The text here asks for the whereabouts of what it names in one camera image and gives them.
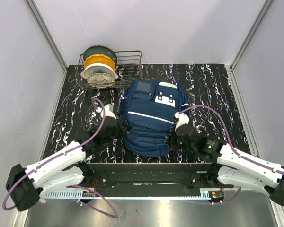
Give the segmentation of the navy blue student backpack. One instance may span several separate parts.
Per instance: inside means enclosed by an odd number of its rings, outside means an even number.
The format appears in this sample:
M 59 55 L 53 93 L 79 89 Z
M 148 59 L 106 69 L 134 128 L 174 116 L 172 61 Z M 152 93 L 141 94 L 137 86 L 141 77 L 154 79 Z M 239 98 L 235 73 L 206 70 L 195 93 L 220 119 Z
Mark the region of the navy blue student backpack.
M 189 95 L 181 83 L 146 79 L 131 83 L 119 105 L 119 119 L 131 127 L 123 138 L 129 151 L 144 157 L 171 152 L 167 139 L 175 127 L 174 115 L 189 106 Z

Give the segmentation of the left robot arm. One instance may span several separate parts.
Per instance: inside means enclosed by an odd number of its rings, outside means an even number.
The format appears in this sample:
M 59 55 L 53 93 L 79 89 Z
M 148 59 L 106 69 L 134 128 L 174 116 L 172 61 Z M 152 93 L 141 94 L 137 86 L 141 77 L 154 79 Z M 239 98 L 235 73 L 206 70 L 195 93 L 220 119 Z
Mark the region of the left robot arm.
M 84 188 L 83 201 L 95 195 L 96 187 L 102 185 L 100 177 L 94 173 L 84 160 L 100 151 L 106 143 L 122 139 L 131 130 L 117 117 L 105 117 L 99 126 L 79 134 L 66 147 L 47 158 L 23 167 L 21 164 L 10 170 L 6 198 L 11 198 L 14 208 L 25 211 L 39 200 L 56 190 L 65 187 Z

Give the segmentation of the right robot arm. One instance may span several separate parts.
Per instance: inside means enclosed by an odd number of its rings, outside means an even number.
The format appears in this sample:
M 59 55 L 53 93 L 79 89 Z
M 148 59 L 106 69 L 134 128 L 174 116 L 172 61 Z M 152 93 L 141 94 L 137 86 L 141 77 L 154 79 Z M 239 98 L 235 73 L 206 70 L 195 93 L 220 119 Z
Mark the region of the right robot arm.
M 188 124 L 166 137 L 171 149 L 187 149 L 211 163 L 205 181 L 210 187 L 233 185 L 260 192 L 284 207 L 284 164 L 276 164 L 236 150 L 216 136 L 199 134 Z

